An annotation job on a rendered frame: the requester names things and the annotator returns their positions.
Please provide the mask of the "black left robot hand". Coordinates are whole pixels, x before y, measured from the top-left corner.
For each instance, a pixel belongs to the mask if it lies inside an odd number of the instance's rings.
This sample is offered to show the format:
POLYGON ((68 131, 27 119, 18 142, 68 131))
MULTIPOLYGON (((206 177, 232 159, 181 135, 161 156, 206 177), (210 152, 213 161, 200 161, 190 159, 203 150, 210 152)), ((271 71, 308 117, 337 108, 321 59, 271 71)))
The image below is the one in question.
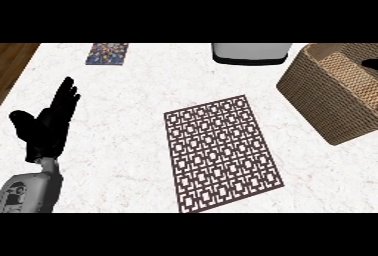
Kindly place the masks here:
POLYGON ((42 110, 37 117, 23 110, 11 112, 9 119, 18 138, 27 143, 27 162, 36 163, 42 158, 57 159, 61 156, 80 97, 74 79, 67 77, 52 104, 42 110))

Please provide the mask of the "brown patterned placemat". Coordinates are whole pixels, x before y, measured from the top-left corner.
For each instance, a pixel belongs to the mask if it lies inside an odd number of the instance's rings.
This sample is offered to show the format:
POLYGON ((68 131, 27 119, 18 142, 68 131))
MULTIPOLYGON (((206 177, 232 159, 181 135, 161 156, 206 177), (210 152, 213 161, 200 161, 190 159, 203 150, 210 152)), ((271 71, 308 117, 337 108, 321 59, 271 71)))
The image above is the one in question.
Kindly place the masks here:
POLYGON ((284 186, 247 97, 164 114, 179 211, 203 212, 284 186))

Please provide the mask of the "brown wicker basket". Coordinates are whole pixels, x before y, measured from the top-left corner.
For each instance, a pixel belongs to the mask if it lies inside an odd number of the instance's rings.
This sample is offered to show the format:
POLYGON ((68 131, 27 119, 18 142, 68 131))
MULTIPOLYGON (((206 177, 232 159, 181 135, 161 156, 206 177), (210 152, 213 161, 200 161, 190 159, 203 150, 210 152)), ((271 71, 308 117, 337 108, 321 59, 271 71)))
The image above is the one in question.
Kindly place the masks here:
POLYGON ((378 43, 311 43, 277 88, 331 145, 378 130, 378 43))

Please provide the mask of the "dark object in basket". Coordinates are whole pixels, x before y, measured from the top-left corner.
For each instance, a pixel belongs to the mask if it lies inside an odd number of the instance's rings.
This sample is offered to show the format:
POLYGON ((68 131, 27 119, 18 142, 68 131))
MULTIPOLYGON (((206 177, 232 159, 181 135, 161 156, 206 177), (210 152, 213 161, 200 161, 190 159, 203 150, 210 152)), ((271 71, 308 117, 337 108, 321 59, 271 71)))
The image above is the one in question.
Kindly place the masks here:
POLYGON ((378 59, 367 59, 362 61, 362 66, 378 71, 378 59))

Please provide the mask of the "colourful patterned flat box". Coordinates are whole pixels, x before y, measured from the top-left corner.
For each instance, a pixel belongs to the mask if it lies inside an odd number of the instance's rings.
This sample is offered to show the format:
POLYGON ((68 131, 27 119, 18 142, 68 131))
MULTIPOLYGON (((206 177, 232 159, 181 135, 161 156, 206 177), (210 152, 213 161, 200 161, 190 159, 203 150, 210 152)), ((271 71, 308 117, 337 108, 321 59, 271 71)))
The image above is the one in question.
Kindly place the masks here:
POLYGON ((88 55, 88 65, 122 65, 128 54, 128 43, 95 43, 88 55))

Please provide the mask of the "white appliance with black base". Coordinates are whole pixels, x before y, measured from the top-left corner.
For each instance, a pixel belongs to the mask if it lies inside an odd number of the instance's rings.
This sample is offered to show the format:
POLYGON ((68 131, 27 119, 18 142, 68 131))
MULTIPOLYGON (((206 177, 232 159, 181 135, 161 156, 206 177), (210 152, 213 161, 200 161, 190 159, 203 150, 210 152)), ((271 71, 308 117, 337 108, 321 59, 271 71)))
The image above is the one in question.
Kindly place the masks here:
POLYGON ((213 60, 231 65, 280 65, 290 48, 291 43, 213 43, 213 60))

